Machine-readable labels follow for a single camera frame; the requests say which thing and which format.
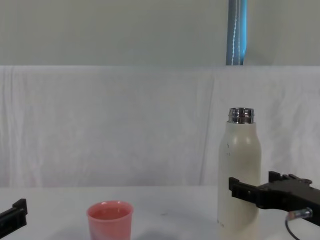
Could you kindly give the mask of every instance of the table surface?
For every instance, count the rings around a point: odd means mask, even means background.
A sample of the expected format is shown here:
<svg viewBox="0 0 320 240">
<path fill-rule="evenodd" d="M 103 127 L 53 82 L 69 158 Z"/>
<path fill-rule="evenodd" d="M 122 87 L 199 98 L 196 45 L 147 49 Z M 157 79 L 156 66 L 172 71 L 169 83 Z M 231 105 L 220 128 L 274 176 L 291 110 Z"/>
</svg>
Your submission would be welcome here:
<svg viewBox="0 0 320 240">
<path fill-rule="evenodd" d="M 212 186 L 0 188 L 0 211 L 27 199 L 27 226 L 6 240 L 89 240 L 86 210 L 94 203 L 123 200 L 134 206 L 132 240 L 217 240 L 217 189 Z M 286 213 L 260 211 L 261 240 L 291 240 Z M 290 223 L 302 240 L 319 239 L 320 227 Z"/>
</svg>

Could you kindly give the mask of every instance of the white bottle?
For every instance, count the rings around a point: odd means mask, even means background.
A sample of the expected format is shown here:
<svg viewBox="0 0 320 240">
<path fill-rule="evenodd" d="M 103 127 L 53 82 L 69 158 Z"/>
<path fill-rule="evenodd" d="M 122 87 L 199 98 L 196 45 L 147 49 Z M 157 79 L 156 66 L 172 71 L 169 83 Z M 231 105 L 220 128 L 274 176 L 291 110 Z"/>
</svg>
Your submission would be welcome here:
<svg viewBox="0 0 320 240">
<path fill-rule="evenodd" d="M 218 208 L 219 240 L 257 240 L 258 208 L 232 197 L 229 177 L 260 185 L 261 146 L 252 108 L 231 108 L 219 147 Z"/>
</svg>

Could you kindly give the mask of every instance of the cup rim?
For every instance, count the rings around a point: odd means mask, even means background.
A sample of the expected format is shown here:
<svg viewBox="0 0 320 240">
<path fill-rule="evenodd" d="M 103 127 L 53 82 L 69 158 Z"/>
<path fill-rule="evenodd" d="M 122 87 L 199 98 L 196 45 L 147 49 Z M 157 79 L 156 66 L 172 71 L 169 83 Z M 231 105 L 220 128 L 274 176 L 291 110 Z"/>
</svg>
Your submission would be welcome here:
<svg viewBox="0 0 320 240">
<path fill-rule="evenodd" d="M 90 216 L 89 211 L 90 211 L 92 208 L 94 208 L 94 207 L 96 207 L 96 206 L 98 206 L 98 205 L 101 205 L 101 204 L 103 204 L 103 203 L 117 203 L 117 204 L 126 205 L 126 206 L 129 208 L 129 213 L 128 213 L 127 215 L 125 215 L 125 216 L 122 216 L 122 217 L 119 217 L 119 218 L 115 218 L 115 219 L 99 219 L 99 218 L 94 218 L 94 217 Z M 111 223 L 111 222 L 118 222 L 118 221 L 121 221 L 121 220 L 123 220 L 123 219 L 126 219 L 126 218 L 130 217 L 130 216 L 133 214 L 133 212 L 134 212 L 134 207 L 133 207 L 130 203 L 128 203 L 128 202 L 126 202 L 126 201 L 120 201 L 120 200 L 109 200 L 109 201 L 97 202 L 97 203 L 91 205 L 91 206 L 86 210 L 86 216 L 87 216 L 90 220 L 95 221 L 95 222 Z"/>
</svg>

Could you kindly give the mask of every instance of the black clamp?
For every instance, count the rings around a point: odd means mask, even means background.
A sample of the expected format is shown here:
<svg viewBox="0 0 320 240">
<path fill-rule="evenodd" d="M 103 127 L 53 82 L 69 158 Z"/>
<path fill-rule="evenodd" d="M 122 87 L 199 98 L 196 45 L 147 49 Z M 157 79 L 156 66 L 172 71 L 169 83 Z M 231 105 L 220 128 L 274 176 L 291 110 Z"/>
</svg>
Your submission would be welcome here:
<svg viewBox="0 0 320 240">
<path fill-rule="evenodd" d="M 309 179 L 293 174 L 270 171 L 268 183 L 253 186 L 229 178 L 232 197 L 255 204 L 260 209 L 279 209 L 287 212 L 310 208 L 312 217 L 306 220 L 320 226 L 320 190 L 310 186 Z"/>
<path fill-rule="evenodd" d="M 0 239 L 27 225 L 27 200 L 20 199 L 7 211 L 0 213 Z"/>
</svg>

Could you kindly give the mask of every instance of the plastic cup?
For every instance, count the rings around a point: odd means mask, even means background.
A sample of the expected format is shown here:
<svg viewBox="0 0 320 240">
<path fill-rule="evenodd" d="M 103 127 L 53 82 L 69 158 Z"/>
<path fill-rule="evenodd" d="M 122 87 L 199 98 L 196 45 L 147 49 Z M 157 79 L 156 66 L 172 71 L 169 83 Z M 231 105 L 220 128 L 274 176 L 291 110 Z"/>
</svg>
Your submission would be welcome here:
<svg viewBox="0 0 320 240">
<path fill-rule="evenodd" d="M 86 211 L 91 240 L 130 240 L 134 208 L 125 201 L 103 201 Z"/>
</svg>

